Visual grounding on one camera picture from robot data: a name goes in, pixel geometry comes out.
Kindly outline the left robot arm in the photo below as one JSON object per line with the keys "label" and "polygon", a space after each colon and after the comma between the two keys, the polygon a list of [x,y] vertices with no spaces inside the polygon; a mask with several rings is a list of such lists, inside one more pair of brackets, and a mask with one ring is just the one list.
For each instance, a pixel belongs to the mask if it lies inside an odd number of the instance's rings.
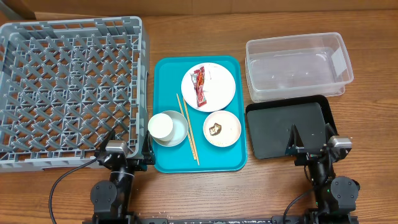
{"label": "left robot arm", "polygon": [[127,142],[116,139],[112,130],[95,151],[100,165],[111,171],[109,180],[99,181],[90,192],[94,205],[93,223],[140,223],[138,215],[128,210],[134,173],[155,164],[155,154],[146,132],[141,158],[128,158]]}

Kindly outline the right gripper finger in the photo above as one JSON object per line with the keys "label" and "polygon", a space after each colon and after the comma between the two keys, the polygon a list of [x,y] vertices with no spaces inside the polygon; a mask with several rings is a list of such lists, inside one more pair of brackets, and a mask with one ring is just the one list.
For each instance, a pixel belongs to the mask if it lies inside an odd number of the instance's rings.
{"label": "right gripper finger", "polygon": [[325,125],[325,137],[326,137],[326,143],[328,145],[335,145],[336,144],[336,137],[338,136],[337,132],[335,129],[331,126],[330,123],[327,123]]}
{"label": "right gripper finger", "polygon": [[299,135],[299,131],[296,125],[292,125],[290,128],[290,136],[285,149],[285,155],[296,155],[302,153],[304,145]]}

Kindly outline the brown food scrap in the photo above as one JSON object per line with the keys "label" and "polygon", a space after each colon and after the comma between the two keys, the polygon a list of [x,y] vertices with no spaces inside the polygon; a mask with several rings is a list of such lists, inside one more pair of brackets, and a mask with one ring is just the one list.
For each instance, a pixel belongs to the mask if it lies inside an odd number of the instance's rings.
{"label": "brown food scrap", "polygon": [[209,127],[209,133],[211,136],[216,136],[221,132],[222,125],[214,123],[213,126]]}

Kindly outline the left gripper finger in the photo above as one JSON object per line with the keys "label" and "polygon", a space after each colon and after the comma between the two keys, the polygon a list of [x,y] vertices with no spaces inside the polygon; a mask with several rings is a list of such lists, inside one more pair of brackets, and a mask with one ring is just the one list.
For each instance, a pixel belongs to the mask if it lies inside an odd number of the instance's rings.
{"label": "left gripper finger", "polygon": [[146,132],[141,153],[145,165],[155,165],[155,154],[153,152],[149,130]]}
{"label": "left gripper finger", "polygon": [[102,143],[99,145],[98,150],[99,151],[103,151],[105,150],[107,144],[109,143],[110,140],[114,140],[115,139],[115,129],[112,129],[105,137],[105,139],[102,141]]}

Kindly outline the white cup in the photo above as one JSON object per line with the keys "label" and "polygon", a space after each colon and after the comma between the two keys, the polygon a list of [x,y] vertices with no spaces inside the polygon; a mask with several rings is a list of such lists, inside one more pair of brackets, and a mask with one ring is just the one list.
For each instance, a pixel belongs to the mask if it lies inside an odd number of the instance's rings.
{"label": "white cup", "polygon": [[174,123],[169,115],[158,113],[149,120],[148,130],[153,138],[169,141],[174,135]]}

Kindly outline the small white bowl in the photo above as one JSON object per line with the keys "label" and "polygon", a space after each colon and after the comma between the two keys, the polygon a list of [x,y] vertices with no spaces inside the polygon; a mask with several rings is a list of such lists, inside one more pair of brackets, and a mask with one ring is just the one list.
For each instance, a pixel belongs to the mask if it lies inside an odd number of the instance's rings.
{"label": "small white bowl", "polygon": [[[214,123],[222,125],[221,132],[216,136],[211,136],[209,127]],[[221,110],[212,112],[207,116],[203,123],[203,134],[206,140],[216,147],[229,147],[240,137],[242,131],[239,119],[231,112]]]}

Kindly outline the red snack wrapper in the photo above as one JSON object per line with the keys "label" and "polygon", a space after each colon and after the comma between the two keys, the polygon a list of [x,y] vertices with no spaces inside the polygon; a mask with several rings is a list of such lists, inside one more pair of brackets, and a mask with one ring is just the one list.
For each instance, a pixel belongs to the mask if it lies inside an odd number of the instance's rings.
{"label": "red snack wrapper", "polygon": [[203,91],[205,84],[205,68],[200,67],[198,70],[195,70],[192,77],[194,89],[197,95],[197,106],[201,107],[206,104],[206,98]]}

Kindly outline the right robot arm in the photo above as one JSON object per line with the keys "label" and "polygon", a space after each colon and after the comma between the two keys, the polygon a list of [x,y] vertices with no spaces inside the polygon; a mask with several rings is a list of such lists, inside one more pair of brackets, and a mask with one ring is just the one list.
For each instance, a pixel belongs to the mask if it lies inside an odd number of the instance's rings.
{"label": "right robot arm", "polygon": [[[319,148],[306,148],[296,125],[290,129],[285,153],[295,157],[294,164],[303,166],[312,188],[289,203],[282,216],[283,223],[357,223],[350,213],[356,210],[360,184],[345,176],[336,176],[333,163],[343,160],[352,150],[348,137],[341,137],[329,123],[325,125],[327,142]],[[300,199],[313,193],[316,208],[309,208],[297,220],[287,216]]]}

